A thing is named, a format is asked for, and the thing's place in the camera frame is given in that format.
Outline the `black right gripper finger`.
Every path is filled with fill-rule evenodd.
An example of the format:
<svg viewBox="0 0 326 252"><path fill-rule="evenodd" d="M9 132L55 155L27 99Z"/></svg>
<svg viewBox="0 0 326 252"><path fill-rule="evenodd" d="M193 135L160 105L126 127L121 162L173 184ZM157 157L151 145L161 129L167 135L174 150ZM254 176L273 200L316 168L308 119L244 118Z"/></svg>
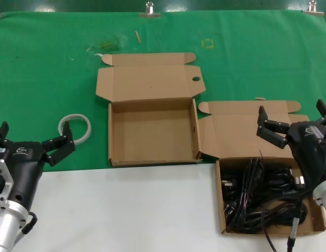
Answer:
<svg viewBox="0 0 326 252"><path fill-rule="evenodd" d="M319 99L316 104L316 108L321 115L321 118L316 120L316 123L326 124L326 104L322 99Z"/></svg>
<svg viewBox="0 0 326 252"><path fill-rule="evenodd" d="M264 106L260 106L258 115L257 136L280 149L288 144L287 133L290 125L288 123L268 119Z"/></svg>

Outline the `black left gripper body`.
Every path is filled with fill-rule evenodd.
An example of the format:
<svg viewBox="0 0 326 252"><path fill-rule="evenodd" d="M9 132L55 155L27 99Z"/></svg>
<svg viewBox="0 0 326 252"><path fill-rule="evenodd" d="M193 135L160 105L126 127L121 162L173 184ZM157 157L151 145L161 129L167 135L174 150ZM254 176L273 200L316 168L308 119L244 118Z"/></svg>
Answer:
<svg viewBox="0 0 326 252"><path fill-rule="evenodd" d="M29 211L46 163L45 149L41 143L32 141L5 141L4 148L8 149L5 162L14 181L8 200Z"/></svg>

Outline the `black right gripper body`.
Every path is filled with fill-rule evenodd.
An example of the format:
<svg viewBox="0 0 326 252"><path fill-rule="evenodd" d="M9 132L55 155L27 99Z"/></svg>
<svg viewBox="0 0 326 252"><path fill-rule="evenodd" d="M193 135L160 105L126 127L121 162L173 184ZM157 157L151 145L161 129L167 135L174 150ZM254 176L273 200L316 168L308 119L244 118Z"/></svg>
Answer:
<svg viewBox="0 0 326 252"><path fill-rule="evenodd" d="M293 123L287 140L307 186L315 189L326 180L326 127L314 121Z"/></svg>

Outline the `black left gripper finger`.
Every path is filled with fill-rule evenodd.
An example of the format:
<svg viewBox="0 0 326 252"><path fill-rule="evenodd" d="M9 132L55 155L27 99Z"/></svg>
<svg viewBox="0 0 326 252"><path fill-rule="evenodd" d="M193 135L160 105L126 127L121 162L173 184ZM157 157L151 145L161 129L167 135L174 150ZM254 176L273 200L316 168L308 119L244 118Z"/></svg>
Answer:
<svg viewBox="0 0 326 252"><path fill-rule="evenodd" d="M9 125L6 121L0 126L0 148L9 149L11 142L6 138L9 131Z"/></svg>
<svg viewBox="0 0 326 252"><path fill-rule="evenodd" d="M73 153L75 144L69 123L64 123L61 136L42 142L42 146L46 152L45 161L51 167Z"/></svg>

